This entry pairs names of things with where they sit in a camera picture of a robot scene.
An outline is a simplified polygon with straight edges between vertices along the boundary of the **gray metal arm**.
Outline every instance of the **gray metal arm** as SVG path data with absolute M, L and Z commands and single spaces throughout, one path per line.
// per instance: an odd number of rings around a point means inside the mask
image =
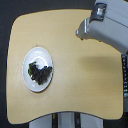
M 128 55 L 128 3 L 96 0 L 90 18 L 81 23 L 76 35 L 105 42 Z

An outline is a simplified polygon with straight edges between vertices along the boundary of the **wooden table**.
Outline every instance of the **wooden table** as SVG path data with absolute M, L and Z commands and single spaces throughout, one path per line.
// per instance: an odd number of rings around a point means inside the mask
M 13 24 L 7 64 L 7 115 L 19 124 L 54 112 L 77 111 L 104 119 L 123 113 L 121 55 L 96 40 L 81 41 L 75 30 L 90 16 L 86 10 L 24 15 Z M 32 48 L 45 48 L 54 64 L 53 79 L 41 92 L 23 80 L 23 60 Z

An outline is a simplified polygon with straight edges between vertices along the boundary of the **white bowl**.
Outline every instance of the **white bowl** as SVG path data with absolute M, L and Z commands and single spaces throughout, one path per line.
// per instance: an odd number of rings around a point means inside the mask
M 53 70 L 50 73 L 50 76 L 48 77 L 47 81 L 42 85 L 38 85 L 38 83 L 33 81 L 28 74 L 29 64 L 35 61 L 39 69 L 43 68 L 44 66 L 51 66 L 53 68 L 53 63 L 49 53 L 41 47 L 35 47 L 31 49 L 24 59 L 22 67 L 24 82 L 31 91 L 40 92 L 49 85 L 52 79 Z

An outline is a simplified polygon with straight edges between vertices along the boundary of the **metal bracket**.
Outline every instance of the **metal bracket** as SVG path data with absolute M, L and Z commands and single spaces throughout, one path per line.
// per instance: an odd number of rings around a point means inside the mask
M 97 3 L 94 6 L 94 9 L 92 10 L 89 22 L 92 22 L 93 20 L 103 21 L 104 20 L 104 15 L 105 15 L 105 12 L 106 12 L 106 7 L 107 7 L 106 4 Z

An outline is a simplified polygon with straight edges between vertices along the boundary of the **gray floor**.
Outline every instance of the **gray floor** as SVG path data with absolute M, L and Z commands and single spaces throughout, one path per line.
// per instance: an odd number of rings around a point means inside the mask
M 95 0 L 0 0 L 0 128 L 28 128 L 28 123 L 11 125 L 6 110 L 6 67 L 11 27 L 23 14 L 54 9 L 92 9 Z M 125 128 L 126 116 L 104 121 L 105 128 Z

